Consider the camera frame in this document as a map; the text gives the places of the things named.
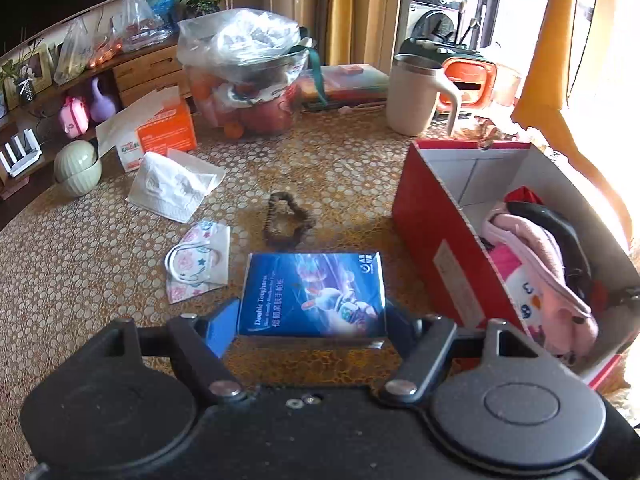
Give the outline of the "washing machine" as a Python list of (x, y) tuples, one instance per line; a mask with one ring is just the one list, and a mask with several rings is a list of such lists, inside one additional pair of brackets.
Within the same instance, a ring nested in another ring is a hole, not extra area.
[(395, 50), (409, 38), (476, 49), (488, 0), (400, 0)]

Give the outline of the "stack of colourful books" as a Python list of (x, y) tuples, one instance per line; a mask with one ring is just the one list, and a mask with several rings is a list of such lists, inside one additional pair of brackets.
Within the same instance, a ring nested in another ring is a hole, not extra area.
[(297, 79), (303, 106), (308, 110), (335, 110), (386, 100), (388, 76), (369, 64), (326, 65), (321, 67), (321, 75), (326, 105), (320, 100), (311, 70)]

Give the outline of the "orange tissue holder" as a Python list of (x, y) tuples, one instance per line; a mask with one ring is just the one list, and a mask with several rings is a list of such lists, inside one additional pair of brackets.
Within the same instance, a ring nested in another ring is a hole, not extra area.
[(450, 56), (442, 63), (447, 78), (457, 87), (462, 110), (482, 110), (491, 102), (497, 79), (495, 63), (480, 58)]

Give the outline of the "lace flower tablecloth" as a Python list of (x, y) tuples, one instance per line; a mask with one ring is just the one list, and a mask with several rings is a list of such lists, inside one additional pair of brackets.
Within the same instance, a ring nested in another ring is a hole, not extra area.
[(638, 477), (639, 277), (568, 168), (370, 112), (198, 156), (186, 223), (109, 158), (2, 231), (3, 478)]

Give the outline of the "pink fleece hat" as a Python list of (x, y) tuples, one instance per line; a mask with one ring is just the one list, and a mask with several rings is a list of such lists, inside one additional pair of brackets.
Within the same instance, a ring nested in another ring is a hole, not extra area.
[(561, 248), (551, 232), (498, 203), (482, 224), (482, 237), (525, 333), (567, 364), (588, 356), (598, 323), (567, 286)]

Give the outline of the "framed picture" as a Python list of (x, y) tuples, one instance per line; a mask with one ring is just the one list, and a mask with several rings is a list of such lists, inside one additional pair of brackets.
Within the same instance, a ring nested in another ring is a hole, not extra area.
[(1, 65), (1, 82), (10, 110), (34, 102), (38, 93), (52, 86), (51, 57), (45, 44), (20, 52)]

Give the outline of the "black cloth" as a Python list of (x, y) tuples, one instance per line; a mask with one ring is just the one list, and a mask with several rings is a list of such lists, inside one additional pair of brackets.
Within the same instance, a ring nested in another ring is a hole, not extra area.
[(565, 283), (587, 302), (592, 289), (591, 266), (574, 226), (562, 214), (544, 205), (514, 200), (506, 203), (506, 209), (510, 214), (533, 221), (554, 237), (563, 259)]

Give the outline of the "purple vase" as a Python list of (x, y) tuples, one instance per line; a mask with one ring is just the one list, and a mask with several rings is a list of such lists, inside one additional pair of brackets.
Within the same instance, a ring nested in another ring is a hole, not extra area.
[(92, 103), (90, 105), (90, 116), (96, 124), (105, 122), (117, 113), (115, 102), (100, 89), (98, 77), (91, 81)]

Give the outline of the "patterned face mask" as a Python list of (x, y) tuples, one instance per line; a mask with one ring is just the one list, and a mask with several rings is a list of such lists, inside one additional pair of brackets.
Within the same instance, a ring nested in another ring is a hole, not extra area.
[(231, 229), (201, 220), (190, 227), (165, 256), (166, 294), (170, 304), (228, 285)]

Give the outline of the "white embossed napkin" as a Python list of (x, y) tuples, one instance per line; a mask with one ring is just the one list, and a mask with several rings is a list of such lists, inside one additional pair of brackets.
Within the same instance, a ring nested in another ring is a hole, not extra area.
[(174, 148), (167, 155), (147, 152), (126, 201), (166, 219), (188, 223), (225, 175), (224, 168)]

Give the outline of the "yellow curtain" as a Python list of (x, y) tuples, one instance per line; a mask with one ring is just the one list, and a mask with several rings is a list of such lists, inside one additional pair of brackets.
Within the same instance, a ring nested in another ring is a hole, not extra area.
[(544, 20), (523, 91), (511, 118), (521, 127), (535, 128), (550, 148), (566, 156), (570, 166), (589, 180), (616, 213), (627, 242), (632, 241), (631, 215), (610, 182), (578, 148), (576, 125), (570, 121), (570, 51), (577, 0), (548, 0)]

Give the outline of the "red knitted garment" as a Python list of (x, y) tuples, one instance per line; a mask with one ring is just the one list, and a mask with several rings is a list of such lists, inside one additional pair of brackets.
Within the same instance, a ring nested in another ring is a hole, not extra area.
[(521, 186), (516, 190), (506, 193), (503, 201), (505, 203), (522, 202), (536, 205), (542, 205), (544, 203), (541, 198), (527, 186)]

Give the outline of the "blue tissue pack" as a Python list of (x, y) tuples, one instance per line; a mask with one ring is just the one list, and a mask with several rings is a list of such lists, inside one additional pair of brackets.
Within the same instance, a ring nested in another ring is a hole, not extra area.
[(278, 338), (385, 336), (381, 255), (377, 252), (250, 255), (238, 333)]

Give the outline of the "orange tissue box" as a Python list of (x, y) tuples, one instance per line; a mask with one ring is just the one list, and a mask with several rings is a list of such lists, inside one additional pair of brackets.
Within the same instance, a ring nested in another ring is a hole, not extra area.
[(98, 157), (112, 148), (125, 172), (137, 170), (145, 153), (191, 151), (198, 146), (191, 110), (177, 86), (153, 90), (96, 126)]

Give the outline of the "red cardboard box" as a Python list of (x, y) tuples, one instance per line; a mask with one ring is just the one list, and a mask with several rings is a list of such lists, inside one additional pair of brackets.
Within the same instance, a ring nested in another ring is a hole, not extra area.
[(410, 143), (392, 216), (435, 310), (466, 328), (490, 318), (526, 326), (531, 310), (517, 304), (489, 257), (480, 232), (491, 209), (525, 186), (575, 229), (596, 281), (592, 304), (600, 333), (575, 372), (598, 388), (639, 336), (639, 304), (629, 293), (639, 275), (620, 232), (600, 216), (598, 191), (570, 165), (533, 144), (419, 139)]

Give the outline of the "glass jar of fruit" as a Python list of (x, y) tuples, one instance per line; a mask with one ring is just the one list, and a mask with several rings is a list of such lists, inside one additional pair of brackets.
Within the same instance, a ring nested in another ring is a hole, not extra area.
[(302, 102), (298, 80), (307, 64), (308, 51), (298, 49), (267, 62), (183, 68), (200, 115), (239, 139), (292, 128)]

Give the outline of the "clear plastic bag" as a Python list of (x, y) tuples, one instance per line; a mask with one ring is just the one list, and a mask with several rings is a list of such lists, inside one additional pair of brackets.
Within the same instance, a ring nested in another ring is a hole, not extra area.
[(309, 52), (299, 26), (277, 13), (241, 8), (179, 23), (177, 58), (230, 82), (295, 80)]

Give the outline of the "pink toy bag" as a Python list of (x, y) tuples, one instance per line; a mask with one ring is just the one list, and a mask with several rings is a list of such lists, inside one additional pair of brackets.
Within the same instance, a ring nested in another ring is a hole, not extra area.
[(89, 129), (89, 110), (85, 100), (79, 96), (66, 96), (58, 118), (69, 139), (76, 139)]

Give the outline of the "green ribbed bowl stack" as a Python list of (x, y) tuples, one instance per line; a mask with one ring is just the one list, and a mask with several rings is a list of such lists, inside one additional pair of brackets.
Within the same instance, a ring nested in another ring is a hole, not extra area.
[(94, 146), (84, 140), (65, 145), (55, 156), (54, 180), (71, 198), (87, 195), (99, 183), (102, 162)]

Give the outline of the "bags of food on sideboard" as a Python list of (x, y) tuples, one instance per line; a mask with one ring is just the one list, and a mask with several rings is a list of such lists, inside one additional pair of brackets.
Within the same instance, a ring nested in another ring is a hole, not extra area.
[(122, 10), (111, 17), (102, 34), (89, 34), (82, 18), (67, 29), (53, 75), (56, 84), (67, 84), (85, 70), (93, 70), (119, 53), (129, 53), (161, 44), (172, 35), (172, 27), (148, 0), (122, 0)]

